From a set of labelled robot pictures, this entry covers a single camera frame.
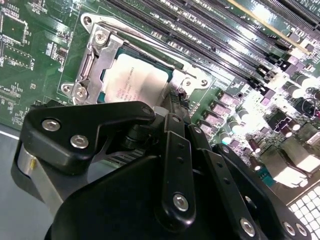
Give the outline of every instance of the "metal bracket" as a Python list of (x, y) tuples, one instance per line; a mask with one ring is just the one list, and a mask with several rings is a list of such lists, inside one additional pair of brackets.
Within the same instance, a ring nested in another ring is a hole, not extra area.
[[(112, 67), (116, 54), (124, 43), (130, 48), (160, 62), (162, 65), (173, 69), (172, 79), (167, 89), (186, 93), (189, 97), (195, 89), (207, 89), (211, 85), (212, 80), (204, 72), (193, 67), (191, 63), (169, 54), (168, 52), (173, 50), (168, 46), (157, 42), (146, 34), (133, 29), (113, 17), (84, 13), (81, 15), (81, 23), (90, 33), (90, 37), (78, 75), (75, 83), (66, 82), (60, 86), (62, 92), (71, 98), (75, 105), (96, 104), (98, 102), (103, 86), (108, 84), (102, 81), (102, 73), (104, 70)], [(165, 49), (163, 53), (182, 62), (183, 69), (175, 69), (174, 66), (131, 44), (117, 36), (118, 32), (136, 38), (139, 41), (146, 41), (151, 47), (159, 48), (160, 52), (163, 52), (162, 50)], [(167, 91), (164, 89), (162, 97), (165, 98), (166, 94)]]
[(103, 88), (101, 75), (110, 69), (119, 48), (124, 41), (110, 30), (98, 24), (92, 24), (76, 83), (63, 83), (61, 90), (72, 98), (75, 105), (97, 104)]

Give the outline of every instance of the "motherboard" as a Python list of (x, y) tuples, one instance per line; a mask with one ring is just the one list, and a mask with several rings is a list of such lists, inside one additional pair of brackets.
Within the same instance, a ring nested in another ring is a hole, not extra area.
[[(0, 0), (0, 7), (1, 124), (20, 130), (31, 106), (50, 101), (154, 107), (169, 86), (209, 143), (229, 145), (267, 185), (305, 186), (319, 170), (317, 0)], [(112, 41), (116, 52), (103, 55)], [(88, 66), (98, 59), (104, 68), (93, 76)]]

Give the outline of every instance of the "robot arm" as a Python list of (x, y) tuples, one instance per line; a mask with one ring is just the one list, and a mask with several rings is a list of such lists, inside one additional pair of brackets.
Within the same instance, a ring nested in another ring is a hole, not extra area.
[[(12, 166), (54, 216), (52, 240), (292, 239), (307, 228), (226, 145), (169, 100), (32, 110)], [(143, 155), (88, 183), (91, 163)]]

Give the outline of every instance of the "gray surface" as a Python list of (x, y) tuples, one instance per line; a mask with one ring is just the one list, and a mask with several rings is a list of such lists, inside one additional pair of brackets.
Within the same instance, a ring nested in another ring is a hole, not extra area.
[(47, 207), (19, 189), (10, 175), (17, 143), (0, 134), (0, 239), (43, 240), (53, 218)]

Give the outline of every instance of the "ram slot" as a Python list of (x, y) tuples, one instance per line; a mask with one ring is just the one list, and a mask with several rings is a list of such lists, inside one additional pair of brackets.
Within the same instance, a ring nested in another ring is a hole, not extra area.
[(192, 53), (192, 58), (194, 61), (199, 62), (199, 59), (204, 60), (209, 65), (213, 64), (217, 67), (223, 69), (228, 74), (234, 76), (240, 81), (247, 81), (250, 79), (251, 75), (243, 71), (242, 69), (235, 67), (234, 65), (230, 65), (224, 59), (217, 55), (213, 55), (212, 51), (205, 49), (204, 47), (195, 44), (193, 41), (186, 37), (176, 37), (176, 32), (172, 31), (171, 28), (166, 25), (155, 21), (152, 17), (137, 10), (131, 5), (127, 4), (122, 0), (101, 0), (106, 6), (110, 6), (115, 10), (123, 13), (129, 17), (131, 17), (135, 22), (140, 23), (155, 32), (162, 34), (163, 36), (170, 36), (172, 40), (170, 42), (176, 42), (178, 45), (188, 49), (190, 53)]

